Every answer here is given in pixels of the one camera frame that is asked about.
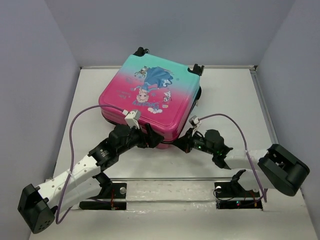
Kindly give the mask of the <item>pink and teal suitcase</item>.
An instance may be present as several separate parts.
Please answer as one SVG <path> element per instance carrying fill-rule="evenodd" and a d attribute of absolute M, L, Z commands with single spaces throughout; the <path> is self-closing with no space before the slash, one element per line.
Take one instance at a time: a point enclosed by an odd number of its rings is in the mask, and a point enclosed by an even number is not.
<path fill-rule="evenodd" d="M 163 136 L 157 148 L 167 149 L 181 134 L 201 97 L 200 78 L 204 66 L 192 68 L 139 47 L 131 54 L 98 98 L 103 117 L 110 123 L 125 124 L 119 111 L 138 110 L 141 128 Z"/>

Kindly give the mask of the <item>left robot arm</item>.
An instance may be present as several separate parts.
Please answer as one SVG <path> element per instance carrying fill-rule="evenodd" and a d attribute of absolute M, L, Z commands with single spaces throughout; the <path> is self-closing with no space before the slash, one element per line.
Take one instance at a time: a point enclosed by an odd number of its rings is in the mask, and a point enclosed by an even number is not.
<path fill-rule="evenodd" d="M 119 156 L 128 150 L 155 148 L 164 137 L 156 133 L 150 124 L 146 132 L 137 127 L 118 124 L 108 137 L 89 151 L 78 163 L 38 186 L 28 184 L 22 189 L 17 210 L 33 234 L 47 229 L 55 220 L 58 211 L 88 198 L 88 193 L 79 193 L 80 185 L 89 179 L 97 182 L 93 191 L 104 198 L 110 194 L 111 180 L 104 171 L 118 162 Z"/>

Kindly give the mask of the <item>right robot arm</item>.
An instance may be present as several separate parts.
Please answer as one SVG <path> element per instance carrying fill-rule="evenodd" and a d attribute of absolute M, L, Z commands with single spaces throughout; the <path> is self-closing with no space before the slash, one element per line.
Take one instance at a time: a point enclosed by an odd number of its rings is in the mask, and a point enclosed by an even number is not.
<path fill-rule="evenodd" d="M 235 196 L 251 190 L 275 189 L 293 197 L 310 174 L 310 168 L 280 144 L 262 150 L 234 149 L 215 129 L 201 134 L 190 128 L 173 145 L 185 153 L 198 150 L 211 155 L 220 169 L 237 170 L 230 183 Z"/>

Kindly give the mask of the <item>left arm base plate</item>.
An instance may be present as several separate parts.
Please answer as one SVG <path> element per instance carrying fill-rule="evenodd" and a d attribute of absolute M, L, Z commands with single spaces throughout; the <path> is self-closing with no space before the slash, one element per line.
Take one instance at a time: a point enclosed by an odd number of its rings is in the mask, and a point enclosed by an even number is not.
<path fill-rule="evenodd" d="M 127 183 L 114 182 L 108 191 L 81 201 L 78 207 L 88 211 L 125 211 L 127 209 Z"/>

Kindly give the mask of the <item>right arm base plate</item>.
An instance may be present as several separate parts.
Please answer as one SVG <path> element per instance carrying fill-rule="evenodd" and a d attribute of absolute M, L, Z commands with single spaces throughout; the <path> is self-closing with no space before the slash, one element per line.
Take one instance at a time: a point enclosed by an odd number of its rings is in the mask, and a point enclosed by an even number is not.
<path fill-rule="evenodd" d="M 262 197 L 259 192 L 245 190 L 239 180 L 246 170 L 238 171 L 230 181 L 214 183 L 213 196 L 218 210 L 263 209 Z"/>

